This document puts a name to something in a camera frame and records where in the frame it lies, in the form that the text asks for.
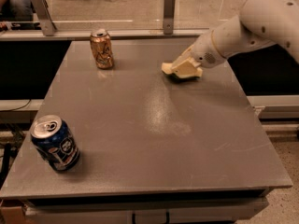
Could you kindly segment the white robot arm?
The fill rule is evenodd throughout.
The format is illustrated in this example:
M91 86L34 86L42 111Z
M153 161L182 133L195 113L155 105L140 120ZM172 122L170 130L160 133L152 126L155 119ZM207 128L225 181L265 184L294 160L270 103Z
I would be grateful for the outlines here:
M205 67L273 44L299 61L299 6L294 0L244 0L238 15L200 35L162 71L179 79L200 77Z

